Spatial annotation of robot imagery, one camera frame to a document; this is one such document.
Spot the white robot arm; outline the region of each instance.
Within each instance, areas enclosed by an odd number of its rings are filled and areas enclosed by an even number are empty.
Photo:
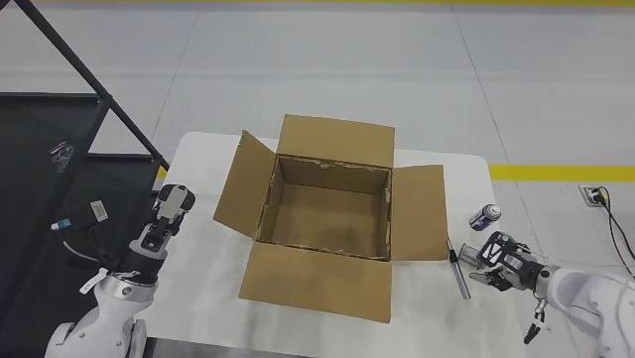
[[[49,341],[46,358],[143,356],[146,323],[135,321],[134,315],[152,304],[159,270],[168,257],[166,246],[194,201],[183,185],[161,189],[150,222],[130,243],[125,258],[114,269],[101,269],[81,288],[86,294],[94,287],[97,307],[77,325],[61,324]]]
[[[525,338],[529,343],[544,321],[549,304],[583,333],[597,339],[593,358],[635,358],[635,281],[614,275],[543,266],[526,245],[494,232],[476,251],[461,249],[459,259],[477,269],[470,277],[499,291],[531,290],[539,300],[536,321]]]
[[[635,358],[632,279],[557,269],[547,281],[547,303],[597,339],[594,357]]]

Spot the electrical outlet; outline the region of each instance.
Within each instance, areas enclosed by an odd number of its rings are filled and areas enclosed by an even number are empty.
[[[601,202],[595,202],[596,198],[593,198],[595,195],[598,195],[598,193],[593,194],[591,191],[596,189],[596,186],[592,186],[592,185],[579,185],[579,192],[582,194],[582,198],[584,198],[584,203],[586,203],[586,206],[590,206],[592,208],[594,207],[602,207],[602,203]]]

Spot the soda can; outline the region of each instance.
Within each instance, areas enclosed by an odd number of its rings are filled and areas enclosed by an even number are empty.
[[[500,214],[500,208],[497,205],[487,204],[469,219],[469,227],[476,231],[483,231],[500,219]]]

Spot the open cardboard box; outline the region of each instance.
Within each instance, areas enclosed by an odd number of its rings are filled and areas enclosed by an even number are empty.
[[[393,168],[395,130],[286,115],[243,131],[214,220],[254,239],[239,296],[390,321],[390,261],[447,258],[443,166]]]

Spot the box flap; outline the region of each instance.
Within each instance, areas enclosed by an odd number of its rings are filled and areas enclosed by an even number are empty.
[[[253,238],[275,161],[271,150],[242,131],[213,219]]]
[[[393,170],[391,210],[392,260],[447,258],[443,166]]]
[[[389,262],[255,243],[240,297],[390,322]]]
[[[382,125],[287,114],[278,153],[393,167],[395,129]]]

